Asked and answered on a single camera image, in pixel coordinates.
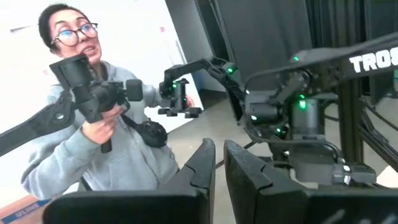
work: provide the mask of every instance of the eyeglasses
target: eyeglasses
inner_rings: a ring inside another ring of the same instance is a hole
[[[63,45],[73,47],[77,43],[79,43],[79,35],[77,32],[81,32],[88,38],[95,38],[97,36],[97,27],[96,23],[86,23],[77,30],[64,30],[60,32],[54,39],[51,41],[51,44],[54,44],[55,41],[59,40]]]

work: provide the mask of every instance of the black cable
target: black cable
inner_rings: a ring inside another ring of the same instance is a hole
[[[335,154],[335,158],[336,160],[340,160],[343,159],[343,155],[341,153],[341,151],[338,149],[338,147],[328,141],[321,141],[321,140],[309,140],[309,139],[294,139],[294,140],[271,140],[271,139],[266,139],[266,138],[262,138],[257,136],[256,134],[252,133],[253,129],[252,128],[247,128],[247,134],[259,141],[259,142],[265,142],[265,143],[276,143],[276,144],[322,144],[324,146],[328,146]]]

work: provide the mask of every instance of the green led light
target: green led light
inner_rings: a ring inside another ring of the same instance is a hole
[[[301,109],[305,109],[307,107],[307,104],[305,100],[300,100],[300,103],[298,104]]]

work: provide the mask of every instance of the black plastic housing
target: black plastic housing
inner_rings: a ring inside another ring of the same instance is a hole
[[[230,140],[224,159],[237,224],[398,222],[397,189],[308,189]]]
[[[204,139],[184,167],[159,190],[76,192],[52,202],[48,223],[212,224],[215,145]]]

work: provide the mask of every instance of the shoulder strap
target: shoulder strap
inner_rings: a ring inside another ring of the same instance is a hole
[[[133,129],[137,128],[138,124],[135,121],[133,121],[132,119],[130,119],[129,117],[127,117],[124,114],[122,114],[121,117],[122,117],[122,120],[125,122],[125,124],[128,125],[130,128],[133,128]]]

